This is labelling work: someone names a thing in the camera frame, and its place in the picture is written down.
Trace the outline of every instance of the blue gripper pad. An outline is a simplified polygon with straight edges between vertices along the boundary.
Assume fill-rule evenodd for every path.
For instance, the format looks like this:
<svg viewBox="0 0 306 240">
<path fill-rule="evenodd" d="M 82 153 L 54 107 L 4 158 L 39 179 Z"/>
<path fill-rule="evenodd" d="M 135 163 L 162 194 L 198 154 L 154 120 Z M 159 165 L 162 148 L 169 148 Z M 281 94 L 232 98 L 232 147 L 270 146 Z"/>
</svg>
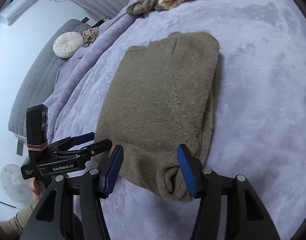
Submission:
<svg viewBox="0 0 306 240">
<path fill-rule="evenodd" d="M 108 197 L 110 193 L 113 192 L 117 176 L 120 173 L 120 168 L 122 166 L 124 159 L 124 149 L 121 145 L 116 145 L 111 156 L 107 161 L 107 170 L 105 173 L 105 187 L 103 190 L 104 196 Z"/>
<path fill-rule="evenodd" d="M 197 197 L 197 183 L 200 181 L 200 172 L 185 144 L 180 144 L 177 148 L 177 160 L 179 162 L 187 191 L 193 198 Z"/>
</svg>

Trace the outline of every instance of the person's arm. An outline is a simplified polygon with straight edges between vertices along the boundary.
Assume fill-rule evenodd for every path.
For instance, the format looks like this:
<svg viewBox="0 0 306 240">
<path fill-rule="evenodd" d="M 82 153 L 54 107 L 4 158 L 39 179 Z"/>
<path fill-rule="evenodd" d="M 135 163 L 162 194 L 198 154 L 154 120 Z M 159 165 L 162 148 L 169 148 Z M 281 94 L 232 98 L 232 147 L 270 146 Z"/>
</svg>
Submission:
<svg viewBox="0 0 306 240">
<path fill-rule="evenodd" d="M 39 193 L 39 185 L 35 179 L 32 179 L 29 184 L 30 189 L 33 192 L 33 198 L 30 203 L 20 210 L 15 217 L 8 221 L 1 221 L 0 226 L 4 230 L 9 239 L 18 239 L 26 226 L 28 219 L 30 218 L 33 210 L 35 209 L 41 196 Z"/>
</svg>

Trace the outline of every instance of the round white cushion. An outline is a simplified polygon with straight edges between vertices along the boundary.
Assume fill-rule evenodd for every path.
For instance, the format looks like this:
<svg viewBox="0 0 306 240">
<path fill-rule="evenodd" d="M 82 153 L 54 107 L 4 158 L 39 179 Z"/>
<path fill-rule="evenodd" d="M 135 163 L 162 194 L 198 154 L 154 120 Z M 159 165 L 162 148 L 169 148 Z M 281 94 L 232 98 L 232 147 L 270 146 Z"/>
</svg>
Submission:
<svg viewBox="0 0 306 240">
<path fill-rule="evenodd" d="M 56 56 L 61 58 L 72 57 L 74 53 L 84 44 L 84 38 L 77 32 L 64 33 L 59 36 L 53 45 Z"/>
</svg>

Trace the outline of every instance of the bed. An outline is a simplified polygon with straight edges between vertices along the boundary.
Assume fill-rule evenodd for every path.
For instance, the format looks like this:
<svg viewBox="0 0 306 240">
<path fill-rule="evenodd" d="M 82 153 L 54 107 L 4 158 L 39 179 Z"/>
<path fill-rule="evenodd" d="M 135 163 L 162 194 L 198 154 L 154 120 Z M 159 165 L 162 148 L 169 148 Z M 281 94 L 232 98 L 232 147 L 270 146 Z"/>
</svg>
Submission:
<svg viewBox="0 0 306 240">
<path fill-rule="evenodd" d="M 197 0 L 142 17 L 124 8 L 99 27 L 94 44 L 61 67 L 44 102 L 49 142 L 95 131 L 126 50 L 175 31 L 205 31 L 221 46 L 220 97 L 205 165 L 227 177 L 244 174 L 281 239 L 289 240 L 306 218 L 306 20 L 293 0 Z M 94 166 L 88 162 L 87 170 Z M 122 177 L 101 202 L 112 239 L 189 239 L 199 205 L 165 202 Z M 75 213 L 80 216 L 78 198 Z"/>
</svg>

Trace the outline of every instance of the silver screw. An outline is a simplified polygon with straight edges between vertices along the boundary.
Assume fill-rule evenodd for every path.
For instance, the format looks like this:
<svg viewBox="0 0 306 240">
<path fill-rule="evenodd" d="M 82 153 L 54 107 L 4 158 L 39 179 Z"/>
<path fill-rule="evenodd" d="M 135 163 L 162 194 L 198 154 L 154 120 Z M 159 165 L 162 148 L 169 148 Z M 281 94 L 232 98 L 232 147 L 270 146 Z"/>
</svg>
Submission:
<svg viewBox="0 0 306 240">
<path fill-rule="evenodd" d="M 55 180 L 56 181 L 62 181 L 64 179 L 64 176 L 63 175 L 58 175 Z"/>
<path fill-rule="evenodd" d="M 245 177 L 243 175 L 238 175 L 237 180 L 243 182 L 245 181 Z"/>
<path fill-rule="evenodd" d="M 211 174 L 212 170 L 210 168 L 204 168 L 203 170 L 204 174 Z"/>
<path fill-rule="evenodd" d="M 91 175 L 98 174 L 98 169 L 96 169 L 96 168 L 91 169 L 91 170 L 89 171 L 89 173 L 90 173 Z"/>
</svg>

